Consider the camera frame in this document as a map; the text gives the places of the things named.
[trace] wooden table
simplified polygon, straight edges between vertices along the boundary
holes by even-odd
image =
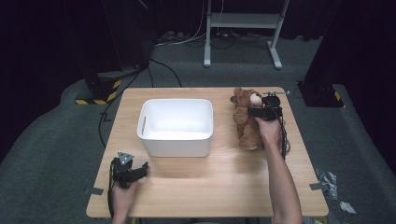
[[[258,92],[281,88],[252,88]],[[108,172],[118,151],[134,155],[133,168],[148,161],[149,174],[139,180],[130,217],[271,217],[267,160],[263,150],[243,150],[238,146],[233,122],[233,88],[128,89],[109,136],[106,151],[94,184],[102,195],[92,195],[89,217],[109,217],[107,207]],[[300,196],[303,216],[326,216],[329,212],[303,139],[285,95],[278,95],[283,108],[291,149],[286,157]],[[158,98],[201,98],[213,105],[214,133],[208,156],[203,158],[150,157],[136,134],[143,103]]]

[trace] gray carpet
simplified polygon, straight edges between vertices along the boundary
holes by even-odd
[[[175,70],[183,87],[279,86],[291,91],[291,109],[315,168],[337,177],[338,199],[327,199],[331,223],[396,222],[396,178],[364,130],[347,90],[334,87],[344,108],[306,107],[296,81],[303,80],[320,40],[280,39],[277,50],[284,65],[275,70],[263,42],[235,43],[212,49],[212,65],[203,68],[204,49],[186,45],[157,47],[151,58]],[[191,43],[199,46],[202,43]],[[218,48],[230,41],[213,42]],[[178,87],[173,73],[151,62],[130,86]],[[132,77],[125,77],[120,88]],[[87,217],[85,210],[104,147],[98,123],[106,105],[76,105],[83,80],[62,95],[61,103],[35,120],[15,142],[0,166],[0,223],[109,223]],[[120,98],[102,123],[105,141]],[[356,215],[339,203],[350,203]]]

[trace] white shelf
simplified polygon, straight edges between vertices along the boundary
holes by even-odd
[[[278,18],[279,14],[212,13],[211,26],[275,29]]]
[[[280,29],[285,19],[289,0],[283,0],[282,10],[279,14],[245,14],[245,13],[212,13],[212,0],[207,0],[206,13],[206,40],[204,67],[210,67],[210,30],[211,27],[234,27],[234,28],[259,28],[275,29],[274,38],[268,41],[268,49],[274,61],[276,69],[282,69],[282,63],[276,52],[276,42],[279,38]]]

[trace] wrist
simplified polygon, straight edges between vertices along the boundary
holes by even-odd
[[[279,145],[276,142],[265,143],[264,148],[266,152],[279,152],[280,150]]]
[[[114,213],[111,224],[125,224],[128,218],[128,214]]]
[[[121,216],[116,216],[115,215],[113,217],[113,220],[111,221],[111,224],[125,224],[127,218],[128,218],[127,216],[121,217]]]

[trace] teddy bear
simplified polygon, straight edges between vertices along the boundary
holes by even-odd
[[[263,148],[260,128],[253,116],[249,115],[248,108],[263,108],[262,96],[254,90],[243,90],[240,87],[233,89],[235,111],[233,121],[239,136],[239,146],[242,149]]]

